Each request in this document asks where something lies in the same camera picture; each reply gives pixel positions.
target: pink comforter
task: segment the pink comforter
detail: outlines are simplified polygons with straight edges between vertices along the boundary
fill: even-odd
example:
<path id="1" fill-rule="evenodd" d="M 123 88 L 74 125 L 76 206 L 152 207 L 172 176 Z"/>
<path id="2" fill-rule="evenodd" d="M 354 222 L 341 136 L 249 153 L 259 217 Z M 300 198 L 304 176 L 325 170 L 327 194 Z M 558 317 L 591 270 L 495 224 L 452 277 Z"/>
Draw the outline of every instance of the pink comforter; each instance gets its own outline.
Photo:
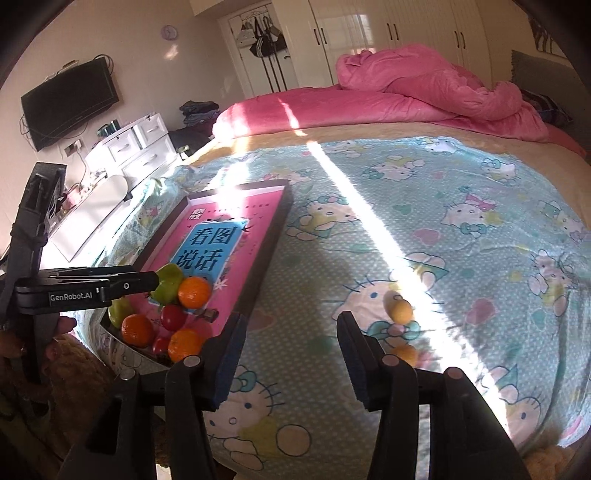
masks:
<path id="1" fill-rule="evenodd" d="M 339 85 L 332 87 L 236 103 L 218 117 L 213 134 L 230 140 L 332 125 L 431 122 L 497 137 L 548 140 L 544 122 L 522 101 L 516 85 L 499 82 L 488 90 L 474 74 L 424 45 L 343 55 L 337 75 Z"/>

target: hanging bag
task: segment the hanging bag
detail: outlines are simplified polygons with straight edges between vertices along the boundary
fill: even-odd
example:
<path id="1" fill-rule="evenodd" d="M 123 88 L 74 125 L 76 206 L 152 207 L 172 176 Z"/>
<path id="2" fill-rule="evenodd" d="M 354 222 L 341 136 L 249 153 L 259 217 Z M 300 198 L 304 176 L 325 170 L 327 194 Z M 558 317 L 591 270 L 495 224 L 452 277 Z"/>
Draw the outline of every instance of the hanging bag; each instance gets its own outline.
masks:
<path id="1" fill-rule="evenodd" d="M 249 22 L 242 24 L 242 29 L 236 38 L 238 48 L 246 48 L 256 43 L 256 36 Z"/>
<path id="2" fill-rule="evenodd" d="M 285 42 L 285 37 L 283 36 L 283 33 L 281 33 L 281 30 L 273 25 L 273 20 L 268 17 L 263 18 L 263 22 L 265 23 L 266 32 L 274 43 L 275 51 L 285 50 L 287 48 L 287 43 Z"/>
<path id="3" fill-rule="evenodd" d="M 251 45 L 251 53 L 260 59 L 273 55 L 274 42 L 271 36 L 264 33 L 258 20 L 255 18 L 256 43 Z"/>

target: folded clothes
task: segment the folded clothes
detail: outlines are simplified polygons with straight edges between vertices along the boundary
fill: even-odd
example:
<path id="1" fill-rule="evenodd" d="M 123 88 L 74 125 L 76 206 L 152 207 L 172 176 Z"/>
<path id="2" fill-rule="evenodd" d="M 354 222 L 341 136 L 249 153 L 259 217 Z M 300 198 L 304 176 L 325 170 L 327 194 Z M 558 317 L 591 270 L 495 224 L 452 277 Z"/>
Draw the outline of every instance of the folded clothes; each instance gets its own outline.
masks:
<path id="1" fill-rule="evenodd" d="M 183 123 L 189 127 L 206 122 L 207 120 L 215 119 L 219 116 L 220 110 L 211 110 L 206 113 L 191 113 L 186 115 Z"/>
<path id="2" fill-rule="evenodd" d="M 215 102 L 193 102 L 192 100 L 189 100 L 178 107 L 185 116 L 194 113 L 206 113 L 212 110 L 218 110 L 219 108 L 220 106 Z"/>

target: wardrobe door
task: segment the wardrobe door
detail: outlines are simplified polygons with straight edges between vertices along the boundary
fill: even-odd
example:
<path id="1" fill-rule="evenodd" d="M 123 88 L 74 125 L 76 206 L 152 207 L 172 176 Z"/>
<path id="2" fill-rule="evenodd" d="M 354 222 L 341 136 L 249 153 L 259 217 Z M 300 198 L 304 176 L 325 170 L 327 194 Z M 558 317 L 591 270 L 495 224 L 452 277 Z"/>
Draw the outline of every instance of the wardrobe door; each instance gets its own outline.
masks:
<path id="1" fill-rule="evenodd" d="M 464 67 L 492 86 L 491 57 L 482 17 L 475 0 L 450 0 L 460 35 Z"/>
<path id="2" fill-rule="evenodd" d="M 364 2 L 358 0 L 309 0 L 326 52 L 333 83 L 338 83 L 336 61 L 343 54 L 359 53 L 368 45 L 366 17 L 358 13 Z"/>
<path id="3" fill-rule="evenodd" d="M 333 84 L 320 31 L 307 0 L 274 0 L 300 87 Z"/>
<path id="4" fill-rule="evenodd" d="M 460 34 L 449 0 L 386 0 L 401 19 L 404 44 L 423 43 L 452 63 L 462 64 Z"/>
<path id="5" fill-rule="evenodd" d="M 379 51 L 396 48 L 396 36 L 389 18 L 389 11 L 383 0 L 367 0 L 365 22 L 371 36 L 370 50 Z"/>

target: black clamp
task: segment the black clamp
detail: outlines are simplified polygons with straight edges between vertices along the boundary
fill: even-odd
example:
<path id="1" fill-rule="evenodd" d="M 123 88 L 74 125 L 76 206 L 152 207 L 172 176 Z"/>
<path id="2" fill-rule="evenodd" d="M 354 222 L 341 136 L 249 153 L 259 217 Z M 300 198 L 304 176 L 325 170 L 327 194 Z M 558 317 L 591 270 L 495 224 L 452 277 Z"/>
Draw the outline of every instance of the black clamp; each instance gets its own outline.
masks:
<path id="1" fill-rule="evenodd" d="M 442 374 L 386 355 L 351 312 L 337 319 L 337 338 L 357 399 L 382 411 L 368 480 L 415 478 L 418 406 L 430 406 L 430 480 L 531 480 L 515 446 L 462 370 Z"/>
<path id="2" fill-rule="evenodd" d="M 174 480 L 215 480 L 203 410 L 216 411 L 230 392 L 246 338 L 246 319 L 232 313 L 199 356 L 168 371 L 115 380 L 109 400 L 88 433 L 66 457 L 58 480 L 156 480 L 150 415 L 164 406 L 170 471 Z"/>

